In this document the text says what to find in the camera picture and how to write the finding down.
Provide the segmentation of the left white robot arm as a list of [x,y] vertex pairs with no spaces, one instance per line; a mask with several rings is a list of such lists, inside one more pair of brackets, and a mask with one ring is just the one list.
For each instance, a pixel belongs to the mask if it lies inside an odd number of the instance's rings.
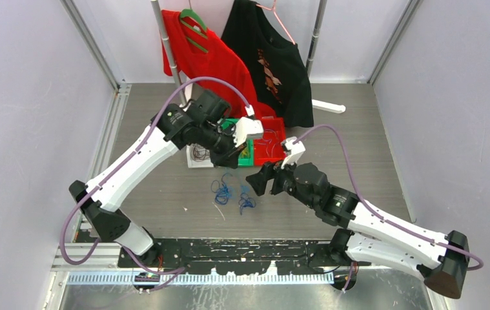
[[210,90],[186,108],[167,100],[139,138],[107,169],[87,182],[76,180],[69,191],[76,206],[68,215],[81,212],[104,242],[116,242],[145,267],[154,265],[159,249],[154,237],[121,211],[126,197],[159,164],[190,144],[214,153],[214,164],[236,168],[238,154],[250,133],[259,127],[256,111],[238,93],[245,110],[234,132],[219,129],[230,104]]

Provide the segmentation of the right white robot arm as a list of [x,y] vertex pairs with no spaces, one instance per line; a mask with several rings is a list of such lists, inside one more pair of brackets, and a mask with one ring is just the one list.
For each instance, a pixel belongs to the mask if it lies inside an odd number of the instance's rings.
[[434,232],[403,221],[376,207],[368,207],[357,194],[331,184],[312,163],[282,166],[266,163],[246,178],[262,196],[285,192],[312,209],[323,222],[337,228],[329,244],[337,265],[365,262],[405,272],[439,295],[462,296],[470,262],[467,236],[453,230]]

